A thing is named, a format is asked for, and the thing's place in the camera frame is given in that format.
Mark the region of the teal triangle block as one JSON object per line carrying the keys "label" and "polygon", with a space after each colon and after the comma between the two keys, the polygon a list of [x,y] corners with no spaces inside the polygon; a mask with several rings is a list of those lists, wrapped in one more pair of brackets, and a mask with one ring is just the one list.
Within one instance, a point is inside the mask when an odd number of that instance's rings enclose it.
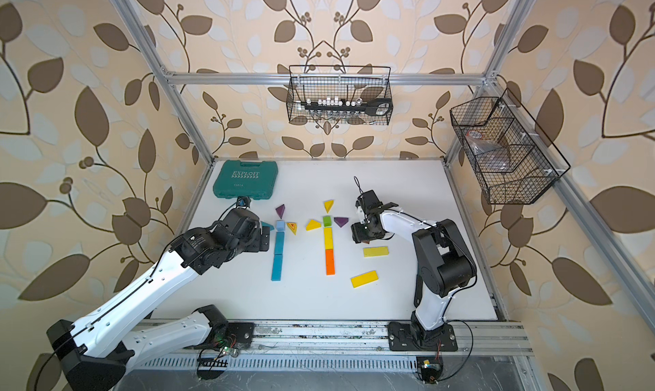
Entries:
{"label": "teal triangle block", "polygon": [[261,225],[262,225],[262,227],[268,227],[271,231],[276,230],[275,226],[273,226],[273,225],[271,225],[271,224],[269,224],[267,222],[261,222]]}

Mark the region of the teal long block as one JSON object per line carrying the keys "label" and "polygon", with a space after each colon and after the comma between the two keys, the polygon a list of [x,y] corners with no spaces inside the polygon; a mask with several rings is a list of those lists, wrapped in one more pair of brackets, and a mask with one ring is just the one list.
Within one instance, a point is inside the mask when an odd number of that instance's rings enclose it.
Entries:
{"label": "teal long block", "polygon": [[277,232],[276,233],[276,242],[275,242],[275,247],[274,247],[274,255],[275,256],[282,256],[283,255],[284,242],[285,242],[285,232]]}
{"label": "teal long block", "polygon": [[275,254],[273,259],[273,266],[271,271],[272,281],[281,281],[283,255]]}

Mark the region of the dark purple triangle block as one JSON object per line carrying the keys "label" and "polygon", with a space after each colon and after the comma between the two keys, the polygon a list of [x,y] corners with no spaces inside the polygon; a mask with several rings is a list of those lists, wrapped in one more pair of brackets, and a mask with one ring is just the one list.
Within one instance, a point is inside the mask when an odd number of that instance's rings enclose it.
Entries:
{"label": "dark purple triangle block", "polygon": [[339,227],[344,227],[349,223],[349,219],[347,217],[334,217],[334,223]]}

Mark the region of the yellow small block bottom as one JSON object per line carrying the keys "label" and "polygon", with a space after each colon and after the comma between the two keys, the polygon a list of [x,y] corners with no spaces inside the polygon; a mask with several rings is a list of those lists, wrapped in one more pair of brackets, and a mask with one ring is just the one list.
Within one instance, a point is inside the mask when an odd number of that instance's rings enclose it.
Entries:
{"label": "yellow small block bottom", "polygon": [[334,206],[334,200],[327,200],[323,203],[323,206],[325,208],[325,211],[327,214],[330,213],[332,207]]}

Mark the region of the yellow small block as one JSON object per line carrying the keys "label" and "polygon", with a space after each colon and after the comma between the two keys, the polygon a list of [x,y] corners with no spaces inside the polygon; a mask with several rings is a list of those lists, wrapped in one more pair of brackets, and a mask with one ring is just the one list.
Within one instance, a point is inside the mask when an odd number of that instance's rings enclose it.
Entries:
{"label": "yellow small block", "polygon": [[332,207],[334,206],[334,200],[327,200],[323,203],[323,206],[325,208],[325,211],[327,214],[330,213]]}
{"label": "yellow small block", "polygon": [[307,225],[305,226],[305,230],[307,230],[307,232],[315,231],[321,228],[322,228],[322,223],[314,219],[310,219]]}

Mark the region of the long yellow block diagonal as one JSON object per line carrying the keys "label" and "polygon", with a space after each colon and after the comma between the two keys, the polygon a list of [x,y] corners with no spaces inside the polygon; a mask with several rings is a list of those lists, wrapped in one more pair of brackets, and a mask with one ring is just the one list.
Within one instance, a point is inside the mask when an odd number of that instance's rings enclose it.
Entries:
{"label": "long yellow block diagonal", "polygon": [[324,247],[326,250],[334,249],[334,237],[332,227],[324,227],[323,229],[324,236]]}

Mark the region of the orange rectangular block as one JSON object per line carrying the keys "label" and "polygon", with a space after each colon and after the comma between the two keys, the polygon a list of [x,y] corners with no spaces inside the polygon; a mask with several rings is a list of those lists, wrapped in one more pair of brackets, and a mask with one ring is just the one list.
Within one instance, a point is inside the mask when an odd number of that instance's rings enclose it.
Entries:
{"label": "orange rectangular block", "polygon": [[327,276],[335,275],[334,251],[332,249],[325,250],[325,264]]}

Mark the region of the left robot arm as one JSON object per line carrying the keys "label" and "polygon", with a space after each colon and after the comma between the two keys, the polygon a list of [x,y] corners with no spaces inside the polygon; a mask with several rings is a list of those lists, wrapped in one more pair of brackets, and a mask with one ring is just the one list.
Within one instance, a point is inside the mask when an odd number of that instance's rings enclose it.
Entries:
{"label": "left robot arm", "polygon": [[175,237],[148,271],[95,311],[53,324],[46,334],[70,388],[111,390],[144,362],[181,348],[221,345],[229,322],[213,305],[151,329],[136,326],[210,269],[241,253],[267,251],[271,229],[248,208],[232,208],[209,227]]}

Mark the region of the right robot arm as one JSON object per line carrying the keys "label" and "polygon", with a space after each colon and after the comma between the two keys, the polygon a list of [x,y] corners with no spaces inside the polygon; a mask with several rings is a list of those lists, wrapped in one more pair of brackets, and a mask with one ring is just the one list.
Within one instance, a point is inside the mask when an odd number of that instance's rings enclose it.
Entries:
{"label": "right robot arm", "polygon": [[422,220],[382,203],[374,191],[362,191],[356,200],[360,222],[351,225],[357,244],[402,237],[414,246],[416,289],[411,317],[414,340],[426,343],[446,325],[445,314],[453,296],[477,276],[477,265],[452,220]]}

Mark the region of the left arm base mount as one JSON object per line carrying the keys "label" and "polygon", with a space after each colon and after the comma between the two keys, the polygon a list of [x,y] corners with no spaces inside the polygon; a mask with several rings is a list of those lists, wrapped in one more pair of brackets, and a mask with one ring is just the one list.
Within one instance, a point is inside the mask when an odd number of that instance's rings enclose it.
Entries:
{"label": "left arm base mount", "polygon": [[235,348],[242,350],[251,347],[255,328],[253,322],[228,321],[214,305],[199,307],[194,312],[208,318],[211,331],[201,343],[187,346],[187,349]]}

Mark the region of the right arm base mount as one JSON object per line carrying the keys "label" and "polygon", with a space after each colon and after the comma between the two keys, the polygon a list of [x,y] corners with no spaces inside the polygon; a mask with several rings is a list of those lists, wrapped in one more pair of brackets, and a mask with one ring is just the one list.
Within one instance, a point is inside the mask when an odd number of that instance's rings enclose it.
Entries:
{"label": "right arm base mount", "polygon": [[389,348],[393,352],[455,352],[458,345],[450,324],[426,331],[414,314],[409,323],[392,321],[387,325]]}

